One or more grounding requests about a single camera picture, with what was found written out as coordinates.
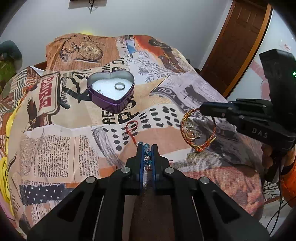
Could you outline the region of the right hand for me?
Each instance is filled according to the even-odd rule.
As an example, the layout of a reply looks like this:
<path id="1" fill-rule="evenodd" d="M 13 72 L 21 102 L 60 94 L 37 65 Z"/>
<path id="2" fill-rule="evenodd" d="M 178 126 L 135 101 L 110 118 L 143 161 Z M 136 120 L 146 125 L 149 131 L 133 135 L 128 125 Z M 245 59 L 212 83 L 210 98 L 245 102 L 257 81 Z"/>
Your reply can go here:
<path id="1" fill-rule="evenodd" d="M 262 144 L 261 149 L 262 154 L 262 165 L 264 168 L 268 169 L 273 165 L 273 158 L 271 154 L 273 152 L 272 147 L 266 144 Z M 295 163 L 295 147 L 287 152 L 287 154 L 282 158 L 281 164 L 283 165 L 282 174 L 288 173 Z"/>

